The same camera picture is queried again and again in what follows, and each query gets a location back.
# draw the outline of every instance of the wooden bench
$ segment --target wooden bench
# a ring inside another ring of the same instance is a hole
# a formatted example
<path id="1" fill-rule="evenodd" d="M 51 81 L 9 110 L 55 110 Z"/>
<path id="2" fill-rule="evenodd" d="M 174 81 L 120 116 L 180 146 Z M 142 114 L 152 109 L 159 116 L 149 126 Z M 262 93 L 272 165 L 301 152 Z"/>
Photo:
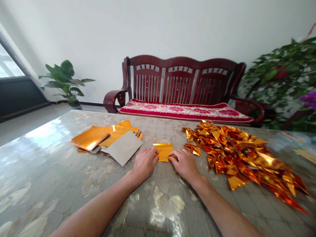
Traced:
<path id="1" fill-rule="evenodd" d="M 258 108 L 260 115 L 252 122 L 257 123 L 264 117 L 262 106 L 237 96 L 245 68 L 245 63 L 220 58 L 200 62 L 187 57 L 126 57 L 122 63 L 123 87 L 108 92 L 103 105 L 109 113 L 117 113 L 115 101 L 123 107 L 126 93 L 129 100 L 168 104 L 215 105 L 232 99 Z"/>

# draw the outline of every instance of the floral cushion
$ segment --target floral cushion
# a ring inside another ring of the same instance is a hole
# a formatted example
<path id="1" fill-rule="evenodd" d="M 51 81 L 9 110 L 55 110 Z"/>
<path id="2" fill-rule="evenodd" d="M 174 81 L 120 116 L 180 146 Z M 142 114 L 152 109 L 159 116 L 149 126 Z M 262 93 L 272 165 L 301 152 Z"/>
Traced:
<path id="1" fill-rule="evenodd" d="M 187 105 L 146 102 L 132 99 L 127 105 L 120 109 L 120 113 L 172 119 L 204 119 L 214 122 L 249 123 L 253 121 L 253 118 L 234 110 L 226 103 L 217 105 Z"/>

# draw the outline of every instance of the floor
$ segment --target floor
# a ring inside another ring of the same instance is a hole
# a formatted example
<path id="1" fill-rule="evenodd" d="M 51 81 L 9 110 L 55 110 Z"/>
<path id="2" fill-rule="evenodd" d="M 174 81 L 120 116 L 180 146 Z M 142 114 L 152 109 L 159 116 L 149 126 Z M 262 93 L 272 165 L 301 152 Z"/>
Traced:
<path id="1" fill-rule="evenodd" d="M 107 113 L 101 106 L 82 105 L 86 111 Z M 50 105 L 34 112 L 0 123 L 0 146 L 38 128 L 51 120 L 69 112 L 71 108 L 66 103 Z"/>

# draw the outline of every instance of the stack of gold foil sheets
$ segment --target stack of gold foil sheets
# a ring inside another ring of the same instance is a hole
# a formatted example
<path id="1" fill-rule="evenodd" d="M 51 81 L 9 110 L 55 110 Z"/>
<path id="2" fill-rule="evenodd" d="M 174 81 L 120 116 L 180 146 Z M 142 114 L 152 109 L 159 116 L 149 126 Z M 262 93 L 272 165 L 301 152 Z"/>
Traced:
<path id="1" fill-rule="evenodd" d="M 130 121 L 126 120 L 113 126 L 92 126 L 87 131 L 79 134 L 71 140 L 77 147 L 78 153 L 97 153 L 101 147 L 108 148 L 128 131 L 133 132 L 140 140 L 143 138 L 140 129 L 133 128 Z"/>
<path id="2" fill-rule="evenodd" d="M 283 202 L 308 214 L 294 199 L 296 191 L 309 195 L 302 179 L 291 167 L 274 157 L 267 149 L 267 142 L 230 126 L 213 125 L 202 121 L 198 128 L 182 128 L 188 142 L 184 144 L 193 154 L 201 155 L 199 148 L 207 154 L 210 169 L 217 174 L 226 174 L 231 189 L 255 182 L 267 187 Z"/>

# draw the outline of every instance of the white wall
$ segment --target white wall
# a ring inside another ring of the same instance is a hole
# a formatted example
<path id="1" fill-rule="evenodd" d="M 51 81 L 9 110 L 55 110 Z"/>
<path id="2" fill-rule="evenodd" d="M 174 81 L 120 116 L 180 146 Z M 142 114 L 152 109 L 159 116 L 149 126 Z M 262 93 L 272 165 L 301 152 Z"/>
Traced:
<path id="1" fill-rule="evenodd" d="M 69 59 L 75 77 L 97 80 L 80 98 L 93 103 L 121 88 L 126 56 L 221 57 L 249 66 L 291 37 L 305 37 L 316 20 L 315 0 L 2 0 L 0 8 L 4 28 L 15 21 L 5 29 L 12 43 L 32 54 L 29 67 L 42 74 L 45 63 Z"/>

